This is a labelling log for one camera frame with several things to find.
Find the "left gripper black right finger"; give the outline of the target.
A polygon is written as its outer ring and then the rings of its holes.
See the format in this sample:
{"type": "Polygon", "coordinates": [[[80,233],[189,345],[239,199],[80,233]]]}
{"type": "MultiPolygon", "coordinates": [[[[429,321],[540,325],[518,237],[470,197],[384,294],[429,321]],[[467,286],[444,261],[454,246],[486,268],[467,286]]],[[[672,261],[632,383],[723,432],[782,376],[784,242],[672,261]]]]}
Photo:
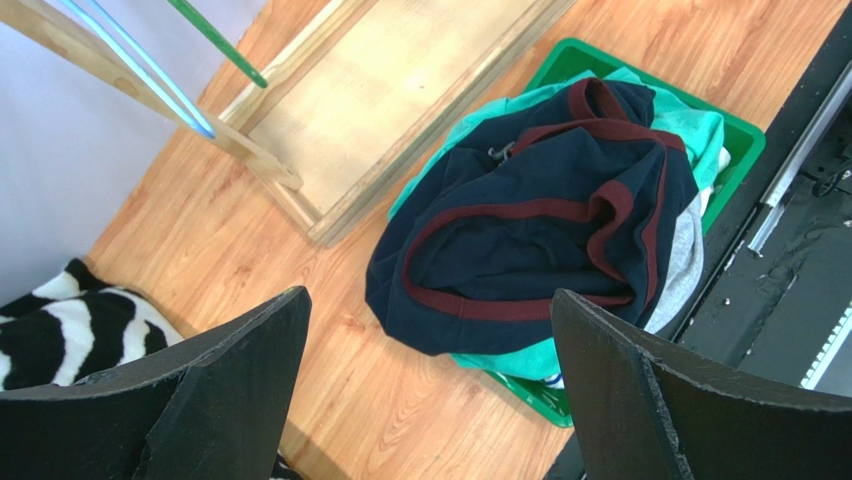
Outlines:
{"type": "Polygon", "coordinates": [[[847,479],[851,401],[710,360],[570,290],[551,322],[592,479],[847,479]]]}

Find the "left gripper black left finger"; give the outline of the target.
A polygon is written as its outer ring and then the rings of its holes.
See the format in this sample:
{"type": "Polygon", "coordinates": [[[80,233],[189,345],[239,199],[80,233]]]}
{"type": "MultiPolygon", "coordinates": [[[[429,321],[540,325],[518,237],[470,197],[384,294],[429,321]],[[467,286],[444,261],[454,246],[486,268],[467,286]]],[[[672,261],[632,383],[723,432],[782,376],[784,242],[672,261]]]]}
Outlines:
{"type": "Polygon", "coordinates": [[[312,300],[290,288],[241,316],[67,386],[1,396],[5,479],[266,479],[312,300]]]}

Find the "grey tank top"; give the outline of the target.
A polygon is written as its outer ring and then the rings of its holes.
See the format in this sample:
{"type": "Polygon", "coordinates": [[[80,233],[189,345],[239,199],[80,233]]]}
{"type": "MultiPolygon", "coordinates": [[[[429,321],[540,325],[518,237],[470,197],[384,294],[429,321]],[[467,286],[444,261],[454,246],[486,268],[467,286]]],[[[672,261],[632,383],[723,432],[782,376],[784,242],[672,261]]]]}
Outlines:
{"type": "Polygon", "coordinates": [[[700,191],[677,217],[663,290],[644,326],[648,333],[658,334],[666,327],[698,286],[704,262],[702,215],[708,201],[708,190],[700,191]]]}

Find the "navy maroon tank top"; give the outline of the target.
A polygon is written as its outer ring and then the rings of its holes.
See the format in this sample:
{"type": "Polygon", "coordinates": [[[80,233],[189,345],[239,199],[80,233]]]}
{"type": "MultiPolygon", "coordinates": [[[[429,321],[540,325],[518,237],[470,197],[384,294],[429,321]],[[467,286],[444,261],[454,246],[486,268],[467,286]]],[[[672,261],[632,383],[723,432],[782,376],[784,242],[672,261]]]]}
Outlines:
{"type": "Polygon", "coordinates": [[[366,271],[384,333],[422,354],[505,355],[552,337],[571,291],[654,328],[678,220],[698,203],[655,92],[588,77],[484,120],[389,220],[366,271]]]}

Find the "white tank top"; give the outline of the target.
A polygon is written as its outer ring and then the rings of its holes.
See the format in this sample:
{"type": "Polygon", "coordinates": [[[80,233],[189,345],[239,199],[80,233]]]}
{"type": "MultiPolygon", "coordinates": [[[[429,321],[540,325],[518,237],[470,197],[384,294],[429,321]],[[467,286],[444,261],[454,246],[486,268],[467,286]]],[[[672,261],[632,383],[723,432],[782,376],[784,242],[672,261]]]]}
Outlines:
{"type": "MultiPolygon", "coordinates": [[[[717,180],[719,178],[721,173],[729,166],[730,162],[731,162],[731,154],[725,147],[723,147],[720,150],[720,153],[719,153],[719,156],[718,156],[717,175],[714,178],[714,180],[717,180]]],[[[705,212],[706,212],[706,210],[709,206],[710,199],[711,199],[712,195],[714,194],[714,192],[715,192],[715,183],[711,183],[708,187],[702,189],[699,192],[701,216],[705,215],[705,212]]]]}

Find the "green tank top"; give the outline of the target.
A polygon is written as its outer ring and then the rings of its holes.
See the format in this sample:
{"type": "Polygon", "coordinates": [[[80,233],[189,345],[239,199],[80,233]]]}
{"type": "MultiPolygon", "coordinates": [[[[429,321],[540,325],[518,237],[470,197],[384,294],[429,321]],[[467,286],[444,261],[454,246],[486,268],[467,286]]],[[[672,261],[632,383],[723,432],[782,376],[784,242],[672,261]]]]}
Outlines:
{"type": "MultiPolygon", "coordinates": [[[[414,189],[440,157],[472,133],[479,124],[500,115],[536,106],[568,86],[592,75],[586,71],[571,79],[536,88],[516,97],[498,98],[458,120],[449,130],[439,150],[431,156],[418,175],[408,181],[390,208],[387,218],[393,219],[397,212],[409,203],[409,197],[414,189]]],[[[699,192],[715,182],[718,156],[724,147],[724,119],[721,114],[691,108],[670,91],[644,84],[633,71],[627,68],[620,68],[605,76],[604,79],[635,84],[650,90],[653,93],[651,126],[657,130],[675,134],[682,139],[699,192]]],[[[690,202],[698,193],[688,196],[690,202]]],[[[542,381],[551,388],[562,387],[555,343],[551,338],[506,354],[453,354],[451,358],[462,368],[486,370],[522,379],[542,381]]]]}

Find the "green plastic hanger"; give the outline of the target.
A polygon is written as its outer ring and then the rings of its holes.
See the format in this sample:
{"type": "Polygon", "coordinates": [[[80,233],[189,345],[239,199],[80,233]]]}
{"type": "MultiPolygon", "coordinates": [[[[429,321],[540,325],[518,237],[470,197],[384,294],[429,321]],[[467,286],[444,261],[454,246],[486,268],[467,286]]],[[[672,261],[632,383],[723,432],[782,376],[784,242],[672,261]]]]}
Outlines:
{"type": "Polygon", "coordinates": [[[269,86],[261,72],[189,1],[168,0],[168,3],[253,84],[261,89],[266,89],[269,86]]]}

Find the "light blue wire hanger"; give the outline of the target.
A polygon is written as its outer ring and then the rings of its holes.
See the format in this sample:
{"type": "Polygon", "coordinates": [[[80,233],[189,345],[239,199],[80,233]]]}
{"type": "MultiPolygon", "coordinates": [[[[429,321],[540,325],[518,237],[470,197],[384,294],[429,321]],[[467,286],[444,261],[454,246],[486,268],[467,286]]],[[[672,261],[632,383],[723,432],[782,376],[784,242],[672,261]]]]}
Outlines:
{"type": "Polygon", "coordinates": [[[61,4],[105,42],[180,121],[207,139],[215,138],[214,127],[196,104],[102,5],[97,1],[86,1],[87,7],[82,7],[72,0],[62,0],[61,4]]]}

